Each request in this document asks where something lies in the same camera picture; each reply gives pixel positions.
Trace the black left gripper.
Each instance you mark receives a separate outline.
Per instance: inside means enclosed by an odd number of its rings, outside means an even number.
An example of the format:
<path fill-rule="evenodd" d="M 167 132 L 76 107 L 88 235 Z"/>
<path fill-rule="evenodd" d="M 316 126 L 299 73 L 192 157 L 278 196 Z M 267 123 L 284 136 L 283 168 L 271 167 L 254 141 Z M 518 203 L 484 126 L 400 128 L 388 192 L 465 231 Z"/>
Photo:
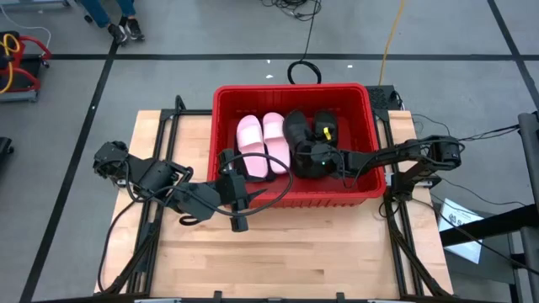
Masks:
<path fill-rule="evenodd" d="M 219 155 L 219 178 L 216 189 L 223 205 L 229 205 L 233 212 L 249 208 L 253 210 L 269 202 L 267 189 L 259 189 L 252 193 L 247 192 L 245 177 L 234 167 L 233 149 L 224 149 Z"/>

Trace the pink slide sandal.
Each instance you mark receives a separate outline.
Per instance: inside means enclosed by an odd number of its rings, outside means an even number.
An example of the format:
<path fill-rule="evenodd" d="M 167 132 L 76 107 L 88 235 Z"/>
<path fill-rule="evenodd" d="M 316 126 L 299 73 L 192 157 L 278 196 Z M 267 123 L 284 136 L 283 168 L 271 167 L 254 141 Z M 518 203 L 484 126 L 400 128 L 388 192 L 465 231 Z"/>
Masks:
<path fill-rule="evenodd" d="M 291 157 L 289 145 L 283 131 L 284 117 L 275 112 L 270 112 L 263 117 L 264 144 L 267 154 L 278 159 L 284 164 L 269 160 L 269 166 L 273 173 L 284 174 L 290 167 Z"/>
<path fill-rule="evenodd" d="M 243 117 L 237 125 L 237 147 L 241 154 L 265 154 L 262 128 L 254 115 Z M 265 178 L 268 174 L 268 163 L 264 157 L 251 156 L 243 158 L 247 173 L 257 178 Z"/>

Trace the red plastic bin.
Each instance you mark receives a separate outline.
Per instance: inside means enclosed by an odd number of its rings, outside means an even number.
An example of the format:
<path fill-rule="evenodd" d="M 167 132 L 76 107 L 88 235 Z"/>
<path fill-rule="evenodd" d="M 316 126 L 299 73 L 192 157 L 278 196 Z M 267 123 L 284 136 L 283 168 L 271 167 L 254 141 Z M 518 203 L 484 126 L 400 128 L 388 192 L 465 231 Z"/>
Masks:
<path fill-rule="evenodd" d="M 260 119 L 269 112 L 285 116 L 294 109 L 302 111 L 309 120 L 319 110 L 334 114 L 339 126 L 340 149 L 354 152 L 379 149 L 368 92 L 358 83 L 223 86 L 215 91 L 213 98 L 207 179 L 213 181 L 218 177 L 218 154 L 235 147 L 241 118 L 251 114 Z M 381 167 L 370 170 L 357 181 L 295 177 L 291 190 L 274 207 L 356 206 L 367 199 L 382 197 L 385 190 Z"/>

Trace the black perforated box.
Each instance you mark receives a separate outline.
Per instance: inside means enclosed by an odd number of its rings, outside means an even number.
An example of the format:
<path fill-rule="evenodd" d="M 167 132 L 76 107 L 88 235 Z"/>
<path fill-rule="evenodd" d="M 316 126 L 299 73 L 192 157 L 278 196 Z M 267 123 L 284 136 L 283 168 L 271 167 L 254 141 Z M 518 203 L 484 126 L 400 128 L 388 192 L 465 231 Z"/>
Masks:
<path fill-rule="evenodd" d="M 393 85 L 366 86 L 373 109 L 401 110 L 403 101 Z"/>

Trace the white paper sheet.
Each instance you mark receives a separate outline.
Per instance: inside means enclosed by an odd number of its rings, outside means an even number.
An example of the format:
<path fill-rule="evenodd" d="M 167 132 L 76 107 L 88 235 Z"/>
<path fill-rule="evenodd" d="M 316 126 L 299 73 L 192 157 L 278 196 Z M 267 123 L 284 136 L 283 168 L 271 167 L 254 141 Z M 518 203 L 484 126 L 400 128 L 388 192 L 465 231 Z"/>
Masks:
<path fill-rule="evenodd" d="M 439 231 L 451 229 L 453 226 L 462 226 L 474 221 L 482 220 L 482 216 L 457 204 L 450 199 L 444 199 L 440 208 L 441 218 L 438 221 Z M 482 246 L 475 242 L 464 242 L 445 247 L 445 250 L 454 253 L 467 261 L 479 264 Z"/>

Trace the black metal beam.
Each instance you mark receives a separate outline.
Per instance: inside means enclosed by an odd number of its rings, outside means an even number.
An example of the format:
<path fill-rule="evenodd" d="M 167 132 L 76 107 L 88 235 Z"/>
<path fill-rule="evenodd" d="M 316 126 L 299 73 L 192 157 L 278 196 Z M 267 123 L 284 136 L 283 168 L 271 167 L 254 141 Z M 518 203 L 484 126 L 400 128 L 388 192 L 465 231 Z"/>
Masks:
<path fill-rule="evenodd" d="M 473 221 L 440 233 L 443 247 L 518 231 L 522 227 L 539 227 L 539 209 L 527 205 L 480 221 Z"/>

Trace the person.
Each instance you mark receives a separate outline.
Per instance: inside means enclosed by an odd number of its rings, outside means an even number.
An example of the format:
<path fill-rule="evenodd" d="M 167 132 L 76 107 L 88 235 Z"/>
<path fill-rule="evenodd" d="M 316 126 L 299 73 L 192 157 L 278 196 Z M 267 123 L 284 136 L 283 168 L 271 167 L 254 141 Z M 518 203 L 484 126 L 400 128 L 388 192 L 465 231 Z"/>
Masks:
<path fill-rule="evenodd" d="M 117 45 L 125 45 L 128 39 L 143 41 L 145 35 L 136 18 L 134 0 L 115 0 L 120 7 L 122 16 L 126 18 L 125 25 L 113 24 L 104 9 L 101 0 L 80 0 L 93 21 L 102 29 L 107 29 Z"/>

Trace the black chair caster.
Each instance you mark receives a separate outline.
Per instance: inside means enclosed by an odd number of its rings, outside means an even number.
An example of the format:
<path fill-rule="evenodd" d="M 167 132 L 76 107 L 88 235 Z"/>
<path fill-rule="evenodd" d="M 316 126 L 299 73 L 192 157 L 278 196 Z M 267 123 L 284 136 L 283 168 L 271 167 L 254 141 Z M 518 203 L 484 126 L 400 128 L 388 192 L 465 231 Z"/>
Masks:
<path fill-rule="evenodd" d="M 12 142 L 10 138 L 0 136 L 0 170 L 3 169 L 9 156 L 13 153 Z"/>

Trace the grey metal post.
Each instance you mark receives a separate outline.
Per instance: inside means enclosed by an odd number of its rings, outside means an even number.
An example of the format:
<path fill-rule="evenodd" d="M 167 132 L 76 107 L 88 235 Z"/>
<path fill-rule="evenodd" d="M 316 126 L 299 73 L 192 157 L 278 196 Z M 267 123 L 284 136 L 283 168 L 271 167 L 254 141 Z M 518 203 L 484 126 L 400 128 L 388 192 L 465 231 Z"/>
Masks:
<path fill-rule="evenodd" d="M 531 296 L 539 303 L 539 112 L 518 116 L 520 137 L 526 158 L 534 202 L 528 212 L 530 219 L 520 229 L 527 265 L 537 274 L 528 272 Z"/>

